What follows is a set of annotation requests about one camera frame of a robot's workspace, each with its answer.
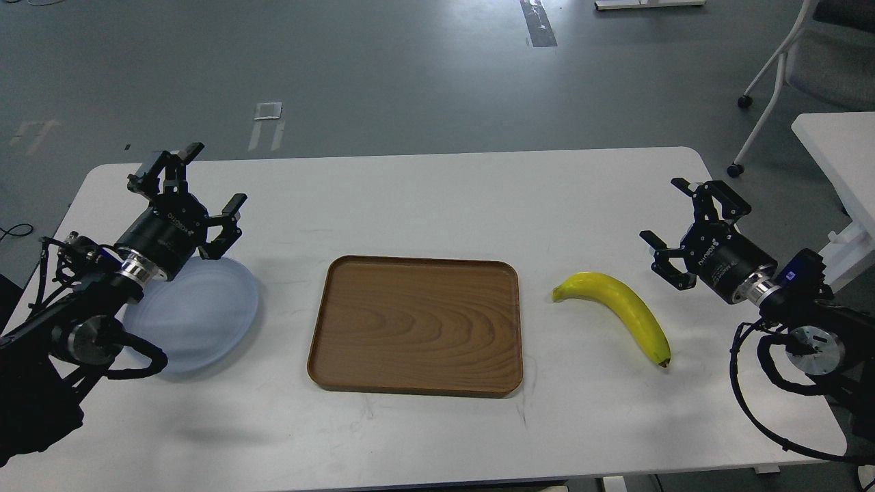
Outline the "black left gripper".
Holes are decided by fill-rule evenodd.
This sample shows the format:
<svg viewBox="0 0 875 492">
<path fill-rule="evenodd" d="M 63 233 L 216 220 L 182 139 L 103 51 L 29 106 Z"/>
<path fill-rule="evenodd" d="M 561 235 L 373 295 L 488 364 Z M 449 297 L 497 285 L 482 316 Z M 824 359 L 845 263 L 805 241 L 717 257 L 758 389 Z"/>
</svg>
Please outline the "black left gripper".
<svg viewBox="0 0 875 492">
<path fill-rule="evenodd" d="M 189 193 L 187 166 L 205 144 L 193 142 L 178 152 L 155 152 L 129 174 L 127 189 L 150 205 L 113 244 L 118 250 L 143 256 L 172 281 L 197 248 L 205 260 L 219 260 L 243 236 L 240 209 L 249 196 L 235 193 L 218 215 L 207 216 L 205 206 Z M 219 228 L 212 240 L 210 228 Z"/>
</svg>

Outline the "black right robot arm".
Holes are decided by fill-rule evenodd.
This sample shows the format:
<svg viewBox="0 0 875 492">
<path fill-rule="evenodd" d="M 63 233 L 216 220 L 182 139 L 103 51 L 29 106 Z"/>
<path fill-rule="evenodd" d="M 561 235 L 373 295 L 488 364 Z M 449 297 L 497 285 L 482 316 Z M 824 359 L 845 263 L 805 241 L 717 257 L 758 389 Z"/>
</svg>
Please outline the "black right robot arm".
<svg viewBox="0 0 875 492">
<path fill-rule="evenodd" d="M 747 405 L 738 358 L 753 332 L 757 360 L 775 387 L 799 396 L 828 396 L 859 418 L 857 430 L 873 438 L 873 318 L 835 304 L 822 256 L 802 249 L 778 270 L 772 256 L 745 237 L 736 223 L 751 206 L 721 180 L 672 186 L 692 202 L 693 221 L 679 245 L 669 247 L 650 230 L 640 236 L 653 250 L 653 272 L 678 290 L 702 281 L 727 304 L 748 301 L 759 318 L 738 325 L 730 348 L 732 393 L 763 436 L 785 451 L 816 460 L 871 466 L 871 454 L 840 456 L 800 445 L 770 430 Z"/>
</svg>

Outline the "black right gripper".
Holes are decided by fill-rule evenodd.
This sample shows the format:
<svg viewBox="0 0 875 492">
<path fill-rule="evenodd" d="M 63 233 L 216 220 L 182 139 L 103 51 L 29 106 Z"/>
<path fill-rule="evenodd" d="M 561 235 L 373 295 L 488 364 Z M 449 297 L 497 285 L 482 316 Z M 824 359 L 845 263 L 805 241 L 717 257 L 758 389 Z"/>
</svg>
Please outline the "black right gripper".
<svg viewBox="0 0 875 492">
<path fill-rule="evenodd" d="M 722 180 L 693 183 L 672 178 L 670 184 L 692 200 L 693 222 L 676 248 L 669 248 L 652 230 L 638 233 L 652 249 L 651 270 L 676 290 L 694 288 L 700 278 L 726 303 L 742 302 L 738 289 L 748 277 L 757 272 L 772 275 L 777 268 L 772 256 L 736 228 L 752 206 Z M 686 270 L 675 267 L 673 258 L 682 259 Z"/>
</svg>

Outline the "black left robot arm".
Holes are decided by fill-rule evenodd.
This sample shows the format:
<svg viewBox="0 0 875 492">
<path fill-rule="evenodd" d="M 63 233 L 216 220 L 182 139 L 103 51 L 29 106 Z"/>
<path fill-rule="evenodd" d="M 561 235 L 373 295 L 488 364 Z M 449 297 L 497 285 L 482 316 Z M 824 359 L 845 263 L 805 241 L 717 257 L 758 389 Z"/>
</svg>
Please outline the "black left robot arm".
<svg viewBox="0 0 875 492">
<path fill-rule="evenodd" d="M 83 399 L 103 378 L 159 374 L 161 348 L 129 333 L 118 312 L 144 298 L 151 280 L 172 281 L 194 255 L 219 260 L 241 237 L 237 193 L 210 215 L 189 192 L 187 166 L 204 144 L 156 152 L 128 190 L 149 205 L 112 245 L 72 232 L 41 238 L 38 291 L 30 314 L 2 336 L 2 463 L 44 452 L 82 426 Z"/>
</svg>

